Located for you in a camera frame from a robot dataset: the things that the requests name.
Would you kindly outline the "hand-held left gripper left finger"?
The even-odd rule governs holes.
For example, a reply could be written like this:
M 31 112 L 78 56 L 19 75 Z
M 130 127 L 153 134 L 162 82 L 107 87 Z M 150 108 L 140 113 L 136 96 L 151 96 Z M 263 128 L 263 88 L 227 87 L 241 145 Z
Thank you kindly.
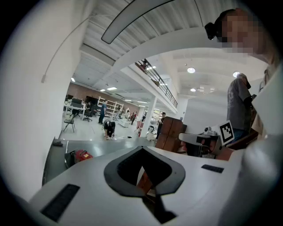
M 104 168 L 107 185 L 121 196 L 144 197 L 137 187 L 138 175 L 142 168 L 143 147 L 138 146 L 130 152 L 110 161 Z

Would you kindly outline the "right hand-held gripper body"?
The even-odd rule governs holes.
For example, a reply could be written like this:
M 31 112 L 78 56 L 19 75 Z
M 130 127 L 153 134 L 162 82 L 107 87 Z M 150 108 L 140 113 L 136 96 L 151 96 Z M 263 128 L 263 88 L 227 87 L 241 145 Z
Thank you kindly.
M 180 133 L 179 140 L 189 156 L 211 159 L 229 159 L 233 150 L 226 144 L 234 140 L 230 121 L 205 127 L 200 134 Z

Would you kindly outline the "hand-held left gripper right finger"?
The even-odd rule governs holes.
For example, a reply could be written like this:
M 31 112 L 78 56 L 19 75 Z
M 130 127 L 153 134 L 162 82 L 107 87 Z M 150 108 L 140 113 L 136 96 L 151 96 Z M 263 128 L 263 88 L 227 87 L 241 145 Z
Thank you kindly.
M 148 147 L 142 148 L 142 166 L 158 196 L 175 193 L 185 179 L 184 167 Z

